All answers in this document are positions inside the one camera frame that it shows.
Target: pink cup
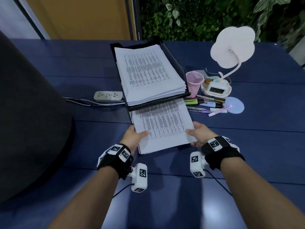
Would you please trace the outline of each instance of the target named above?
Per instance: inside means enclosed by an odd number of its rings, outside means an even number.
[[[191,92],[189,97],[195,97],[198,93],[200,85],[204,81],[204,77],[202,74],[196,71],[190,71],[186,73],[185,76],[188,82],[189,91]]]

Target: forearm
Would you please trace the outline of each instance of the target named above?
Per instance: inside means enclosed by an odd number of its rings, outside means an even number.
[[[248,228],[304,228],[302,212],[241,158],[225,158],[220,167]]]
[[[112,167],[99,169],[48,228],[100,229],[118,181],[118,173]]]

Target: paper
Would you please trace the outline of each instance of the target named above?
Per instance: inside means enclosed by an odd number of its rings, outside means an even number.
[[[115,53],[129,106],[185,92],[185,81],[159,45],[140,49],[115,48]]]
[[[197,141],[185,132],[194,126],[183,99],[134,111],[132,121],[136,132],[149,131],[139,144],[141,154]]]

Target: electrical outlet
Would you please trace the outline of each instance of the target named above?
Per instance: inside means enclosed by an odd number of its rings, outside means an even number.
[[[116,102],[123,99],[123,92],[98,91],[93,98],[96,102]]]

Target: desk lamp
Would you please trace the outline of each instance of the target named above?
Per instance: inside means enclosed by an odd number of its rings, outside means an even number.
[[[248,26],[230,26],[223,29],[217,36],[216,42],[211,48],[211,57],[222,68],[234,68],[226,75],[218,72],[219,79],[206,78],[201,84],[201,90],[206,95],[225,98],[232,90],[232,87],[224,78],[234,73],[254,53],[254,30]]]

